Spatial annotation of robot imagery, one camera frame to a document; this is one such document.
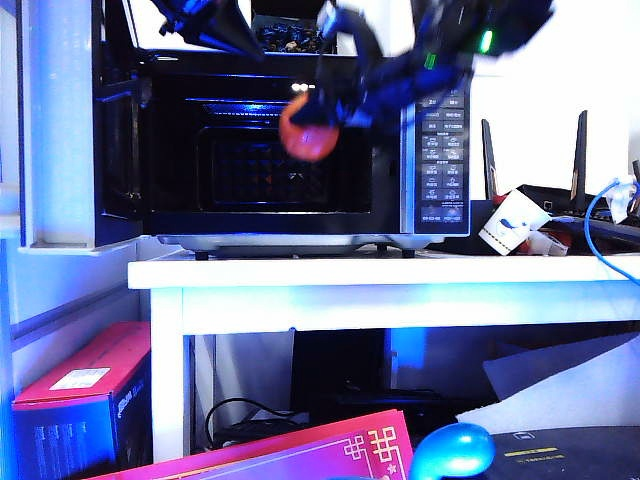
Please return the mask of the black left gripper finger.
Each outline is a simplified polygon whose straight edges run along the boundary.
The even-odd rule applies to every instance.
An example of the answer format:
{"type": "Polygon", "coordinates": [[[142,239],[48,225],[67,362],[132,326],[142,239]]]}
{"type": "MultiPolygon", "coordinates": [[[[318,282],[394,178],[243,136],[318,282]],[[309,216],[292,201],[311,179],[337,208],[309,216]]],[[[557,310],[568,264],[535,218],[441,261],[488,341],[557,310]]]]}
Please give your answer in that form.
{"type": "Polygon", "coordinates": [[[264,52],[236,0],[219,3],[219,36],[228,52],[242,54],[256,61],[264,58],[264,52]]]}

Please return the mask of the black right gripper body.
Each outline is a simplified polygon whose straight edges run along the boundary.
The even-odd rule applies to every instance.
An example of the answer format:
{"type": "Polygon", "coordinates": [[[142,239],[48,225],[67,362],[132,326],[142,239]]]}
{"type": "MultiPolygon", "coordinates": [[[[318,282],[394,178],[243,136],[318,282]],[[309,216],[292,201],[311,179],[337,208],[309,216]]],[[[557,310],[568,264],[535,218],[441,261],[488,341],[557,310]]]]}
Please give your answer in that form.
{"type": "Polygon", "coordinates": [[[320,98],[334,113],[400,110],[420,96],[416,78],[424,70],[424,61],[423,49],[394,57],[365,50],[342,63],[320,60],[320,98]]]}

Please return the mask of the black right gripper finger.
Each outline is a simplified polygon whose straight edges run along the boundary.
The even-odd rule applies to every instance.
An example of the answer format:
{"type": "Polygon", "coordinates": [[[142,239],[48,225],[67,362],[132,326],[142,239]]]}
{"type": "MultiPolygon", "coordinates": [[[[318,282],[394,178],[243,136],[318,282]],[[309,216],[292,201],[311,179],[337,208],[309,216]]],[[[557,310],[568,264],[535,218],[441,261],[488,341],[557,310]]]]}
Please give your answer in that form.
{"type": "Polygon", "coordinates": [[[372,117],[360,107],[342,105],[342,125],[347,128],[370,128],[372,117]]]}
{"type": "Polygon", "coordinates": [[[339,97],[327,92],[304,92],[290,103],[294,125],[343,125],[344,112],[339,97]]]}

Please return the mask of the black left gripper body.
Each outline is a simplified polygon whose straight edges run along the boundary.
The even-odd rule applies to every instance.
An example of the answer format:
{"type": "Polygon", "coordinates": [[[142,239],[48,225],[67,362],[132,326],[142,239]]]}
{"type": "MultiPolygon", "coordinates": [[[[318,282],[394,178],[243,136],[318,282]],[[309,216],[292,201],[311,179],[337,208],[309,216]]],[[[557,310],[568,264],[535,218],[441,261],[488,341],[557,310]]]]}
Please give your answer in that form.
{"type": "Polygon", "coordinates": [[[221,1],[170,1],[170,31],[186,43],[210,48],[224,48],[218,31],[221,1]]]}

